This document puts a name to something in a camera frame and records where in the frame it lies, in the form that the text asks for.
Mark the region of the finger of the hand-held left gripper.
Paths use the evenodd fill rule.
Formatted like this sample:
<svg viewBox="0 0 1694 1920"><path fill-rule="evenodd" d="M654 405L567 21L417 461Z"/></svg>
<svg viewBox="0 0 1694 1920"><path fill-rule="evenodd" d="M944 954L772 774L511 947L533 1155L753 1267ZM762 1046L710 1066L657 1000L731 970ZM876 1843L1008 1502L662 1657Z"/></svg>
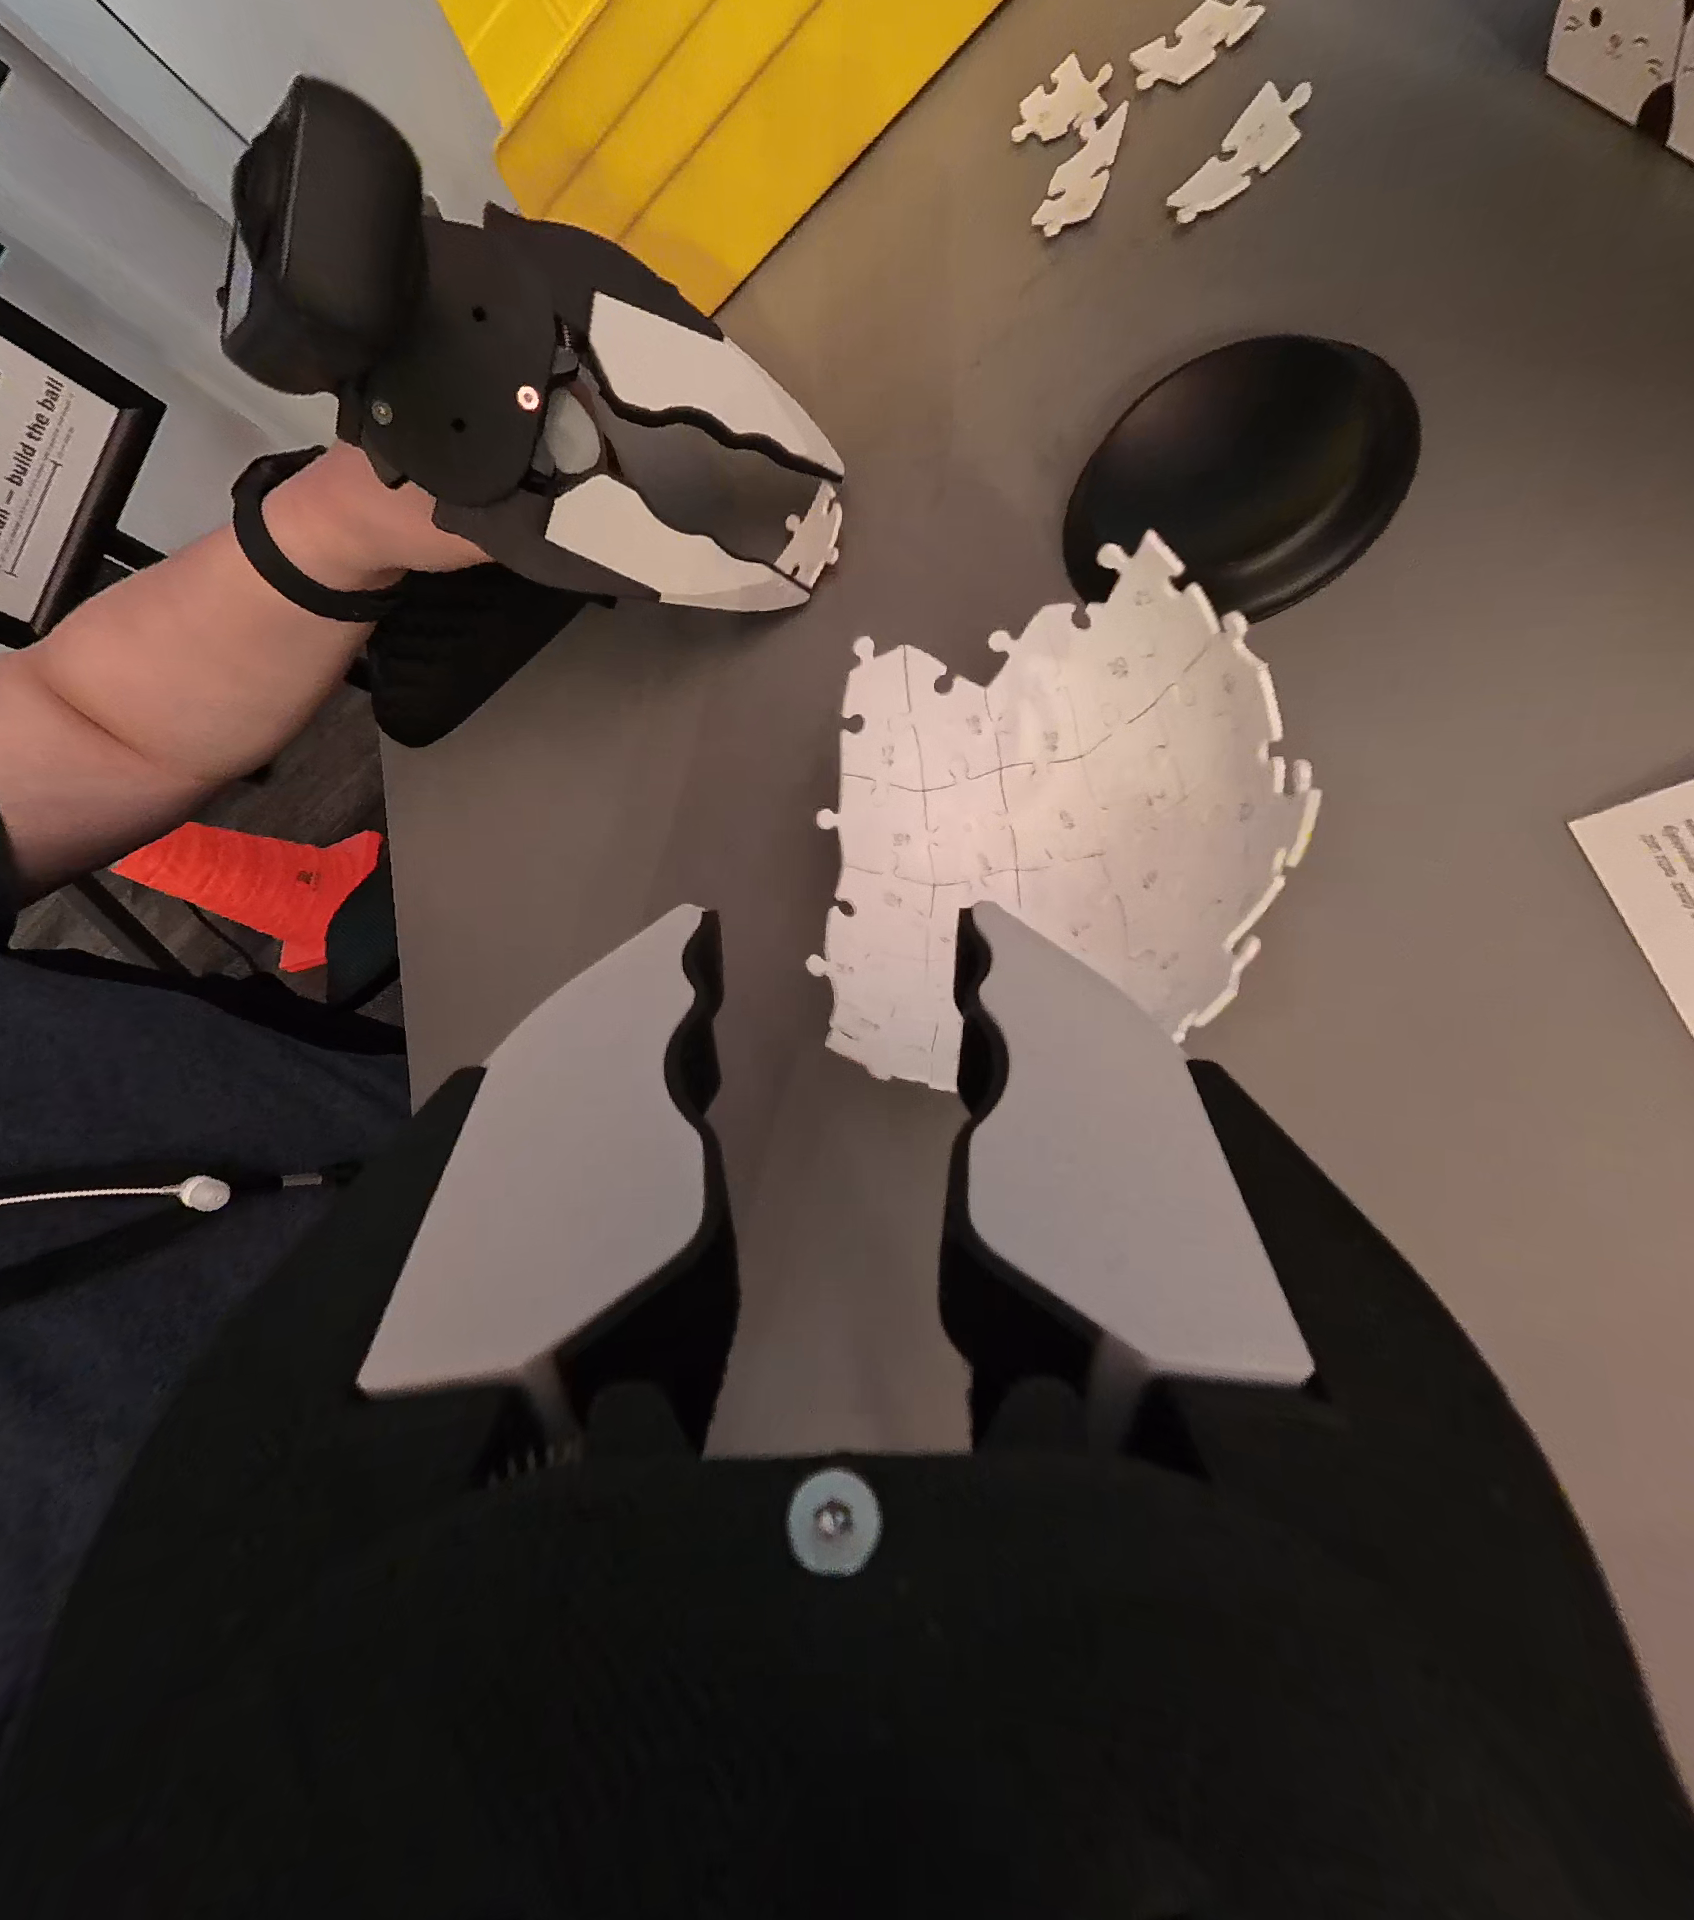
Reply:
<svg viewBox="0 0 1694 1920"><path fill-rule="evenodd" d="M829 483L846 466L808 411L748 352L658 311L595 296L586 348L613 411L646 425L694 425L722 447L753 451Z"/></svg>
<svg viewBox="0 0 1694 1920"><path fill-rule="evenodd" d="M547 542L668 609L779 614L805 609L812 583L779 565L742 558L706 535L654 514L625 481L595 470L559 483L547 498Z"/></svg>

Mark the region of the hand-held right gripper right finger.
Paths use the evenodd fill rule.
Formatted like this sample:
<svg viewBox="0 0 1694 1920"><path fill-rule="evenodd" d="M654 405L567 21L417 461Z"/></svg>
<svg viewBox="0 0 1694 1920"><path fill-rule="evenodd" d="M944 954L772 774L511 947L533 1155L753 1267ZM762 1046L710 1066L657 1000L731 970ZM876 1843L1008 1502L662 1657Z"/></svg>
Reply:
<svg viewBox="0 0 1694 1920"><path fill-rule="evenodd" d="M948 1247L1089 1344L1100 1391L1317 1362L1168 1028L1000 903L960 916Z"/></svg>

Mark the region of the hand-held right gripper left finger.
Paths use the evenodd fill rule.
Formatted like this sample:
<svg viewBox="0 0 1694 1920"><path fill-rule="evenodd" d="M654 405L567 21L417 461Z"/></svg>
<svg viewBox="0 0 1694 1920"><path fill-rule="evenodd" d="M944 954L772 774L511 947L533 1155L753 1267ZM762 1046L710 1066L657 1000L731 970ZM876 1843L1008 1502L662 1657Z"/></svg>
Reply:
<svg viewBox="0 0 1694 1920"><path fill-rule="evenodd" d="M358 1366L363 1396L598 1396L603 1342L728 1222L709 1120L720 999L720 918L677 907L487 1057Z"/></svg>

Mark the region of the white puzzle piece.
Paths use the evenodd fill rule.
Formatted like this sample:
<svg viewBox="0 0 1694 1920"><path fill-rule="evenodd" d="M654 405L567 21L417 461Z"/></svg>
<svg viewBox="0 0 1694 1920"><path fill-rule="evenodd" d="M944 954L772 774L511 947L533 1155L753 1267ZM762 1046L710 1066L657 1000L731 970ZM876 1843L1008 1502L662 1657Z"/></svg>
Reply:
<svg viewBox="0 0 1694 1920"><path fill-rule="evenodd" d="M786 544L777 568L796 587L812 592L841 563L845 504L834 483L820 483L803 516L786 516Z"/></svg>

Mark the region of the assembled white puzzle section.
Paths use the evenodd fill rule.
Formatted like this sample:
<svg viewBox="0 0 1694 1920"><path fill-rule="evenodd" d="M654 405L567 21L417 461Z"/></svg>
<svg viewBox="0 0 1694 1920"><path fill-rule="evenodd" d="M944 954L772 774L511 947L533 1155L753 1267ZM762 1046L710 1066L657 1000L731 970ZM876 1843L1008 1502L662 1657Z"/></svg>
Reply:
<svg viewBox="0 0 1694 1920"><path fill-rule="evenodd" d="M1183 1045L1239 1000L1310 850L1323 792L1245 614L1154 533L1098 560L1104 599L992 635L985 684L855 645L807 970L832 993L830 1053L880 1083L957 1090L963 913L1008 910Z"/></svg>

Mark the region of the person's left forearm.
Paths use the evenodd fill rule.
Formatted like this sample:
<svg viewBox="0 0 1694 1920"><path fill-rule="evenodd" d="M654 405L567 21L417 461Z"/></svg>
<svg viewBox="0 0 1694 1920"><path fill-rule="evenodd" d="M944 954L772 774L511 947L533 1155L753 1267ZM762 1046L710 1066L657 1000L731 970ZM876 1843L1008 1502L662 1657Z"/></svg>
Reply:
<svg viewBox="0 0 1694 1920"><path fill-rule="evenodd" d="M234 530L0 659L0 869L32 904L184 825L307 727L369 626L287 599Z"/></svg>

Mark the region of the black round ball stand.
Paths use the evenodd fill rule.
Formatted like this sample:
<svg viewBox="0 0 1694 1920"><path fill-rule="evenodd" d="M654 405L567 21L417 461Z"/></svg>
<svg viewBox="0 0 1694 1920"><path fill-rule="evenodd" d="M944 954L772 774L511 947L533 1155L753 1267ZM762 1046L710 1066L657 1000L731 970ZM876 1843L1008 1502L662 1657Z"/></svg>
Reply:
<svg viewBox="0 0 1694 1920"><path fill-rule="evenodd" d="M1308 334L1211 348L1142 392L1081 468L1063 518L1074 594L1104 549L1154 535L1217 612L1289 612L1382 538L1421 466L1423 415L1377 352Z"/></svg>

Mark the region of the scattered loose puzzle pieces group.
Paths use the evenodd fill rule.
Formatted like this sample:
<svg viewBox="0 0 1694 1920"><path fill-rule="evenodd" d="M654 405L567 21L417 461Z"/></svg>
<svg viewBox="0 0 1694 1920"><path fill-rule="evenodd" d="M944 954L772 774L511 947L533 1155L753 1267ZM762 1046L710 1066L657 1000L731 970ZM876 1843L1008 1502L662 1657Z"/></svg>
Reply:
<svg viewBox="0 0 1694 1920"><path fill-rule="evenodd" d="M1008 132L1017 148L1060 148L1030 229L1054 240L1089 225L1106 201L1132 108L1154 93L1188 91L1241 48L1267 13L1267 5L1255 3L1192 5L1173 30L1127 54L1122 95L1116 95L1112 63L1086 70L1079 54L1060 60L1045 84L1019 102ZM1300 120L1312 96L1308 81L1265 83L1218 135L1217 152L1171 189L1165 201L1171 225L1190 229L1267 180L1300 144Z"/></svg>

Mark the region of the person's left hand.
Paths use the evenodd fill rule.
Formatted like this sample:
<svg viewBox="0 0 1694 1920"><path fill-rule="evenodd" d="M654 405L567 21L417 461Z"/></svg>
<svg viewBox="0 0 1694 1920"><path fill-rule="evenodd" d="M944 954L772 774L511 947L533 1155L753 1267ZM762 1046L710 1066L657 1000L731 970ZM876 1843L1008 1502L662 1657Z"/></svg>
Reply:
<svg viewBox="0 0 1694 1920"><path fill-rule="evenodd" d="M273 487L258 514L298 574L343 594L385 594L413 574L488 565L472 540L436 527L431 495L414 485L385 487L353 444L333 444Z"/></svg>

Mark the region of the yellow storage bin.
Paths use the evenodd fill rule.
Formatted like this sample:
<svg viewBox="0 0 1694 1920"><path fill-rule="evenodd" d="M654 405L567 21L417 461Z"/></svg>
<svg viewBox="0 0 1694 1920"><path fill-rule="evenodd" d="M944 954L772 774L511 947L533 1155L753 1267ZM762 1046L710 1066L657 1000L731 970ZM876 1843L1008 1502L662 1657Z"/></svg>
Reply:
<svg viewBox="0 0 1694 1920"><path fill-rule="evenodd" d="M714 315L996 3L443 3L528 220Z"/></svg>

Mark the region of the black wristband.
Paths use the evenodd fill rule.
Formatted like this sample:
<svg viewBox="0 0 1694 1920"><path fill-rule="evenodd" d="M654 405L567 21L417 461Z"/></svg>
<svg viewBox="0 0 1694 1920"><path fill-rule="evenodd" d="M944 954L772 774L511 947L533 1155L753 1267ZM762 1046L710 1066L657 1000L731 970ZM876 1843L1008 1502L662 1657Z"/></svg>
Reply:
<svg viewBox="0 0 1694 1920"><path fill-rule="evenodd" d="M397 612L401 588L351 590L318 583L284 552L266 522L270 495L310 468L323 454L320 447L305 447L253 461L230 488L230 528L258 580L293 609L320 620L373 628Z"/></svg>

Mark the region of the red object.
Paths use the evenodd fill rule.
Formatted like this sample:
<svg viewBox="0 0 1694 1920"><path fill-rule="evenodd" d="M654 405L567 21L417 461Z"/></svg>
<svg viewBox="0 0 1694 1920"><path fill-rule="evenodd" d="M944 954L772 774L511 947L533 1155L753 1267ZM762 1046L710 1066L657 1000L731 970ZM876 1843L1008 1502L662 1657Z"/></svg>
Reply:
<svg viewBox="0 0 1694 1920"><path fill-rule="evenodd" d="M276 941L280 970L305 975L329 965L333 922L379 872L385 850L385 834L373 829L318 846L189 823L115 860L111 872Z"/></svg>

